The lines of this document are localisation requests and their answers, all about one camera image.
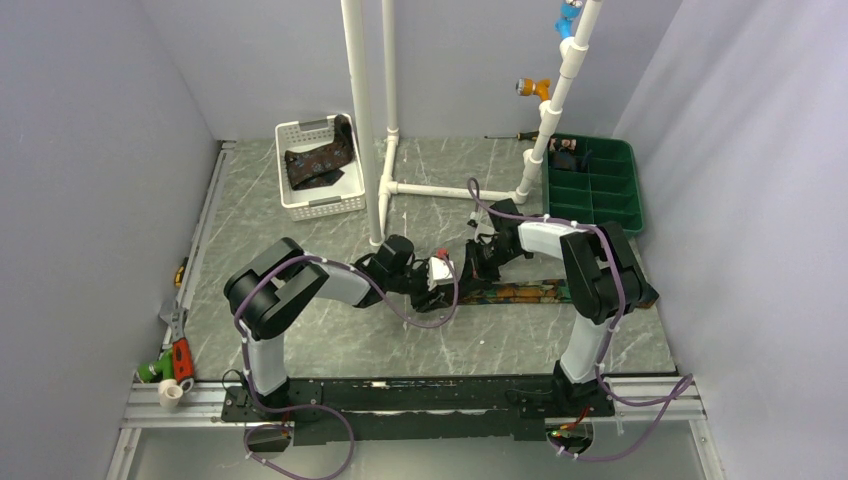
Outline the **colourful patterned tie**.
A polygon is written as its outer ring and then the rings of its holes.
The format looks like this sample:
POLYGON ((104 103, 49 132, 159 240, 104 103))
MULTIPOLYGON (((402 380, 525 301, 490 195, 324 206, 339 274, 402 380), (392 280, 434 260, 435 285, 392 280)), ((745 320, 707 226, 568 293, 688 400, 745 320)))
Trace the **colourful patterned tie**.
POLYGON ((569 304, 570 291, 564 279, 492 284, 462 294, 460 305, 569 304))

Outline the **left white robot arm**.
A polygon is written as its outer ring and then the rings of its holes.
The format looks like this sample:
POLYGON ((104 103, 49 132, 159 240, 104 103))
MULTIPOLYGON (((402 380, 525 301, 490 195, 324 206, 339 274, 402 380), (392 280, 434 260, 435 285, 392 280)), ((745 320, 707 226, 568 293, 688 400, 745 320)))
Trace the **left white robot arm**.
POLYGON ((362 309, 397 293, 418 313, 446 308, 451 314, 459 303, 448 255, 418 259, 413 243, 400 235, 353 264, 310 254, 284 237, 231 276, 223 292, 244 344, 247 404, 264 420, 279 417, 290 403, 284 334, 313 299, 362 309))

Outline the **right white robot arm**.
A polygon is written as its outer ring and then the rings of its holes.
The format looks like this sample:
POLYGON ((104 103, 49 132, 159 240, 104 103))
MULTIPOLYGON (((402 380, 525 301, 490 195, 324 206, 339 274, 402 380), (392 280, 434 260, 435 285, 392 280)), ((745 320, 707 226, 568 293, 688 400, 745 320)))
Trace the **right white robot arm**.
POLYGON ((463 280, 468 286, 499 281, 500 268, 519 257, 539 254, 563 263, 576 320, 555 363, 550 392, 557 411, 574 415, 602 389, 602 363, 615 324, 643 301, 650 285, 617 222, 529 217, 511 200, 477 208, 488 213, 493 230, 467 244, 463 280))

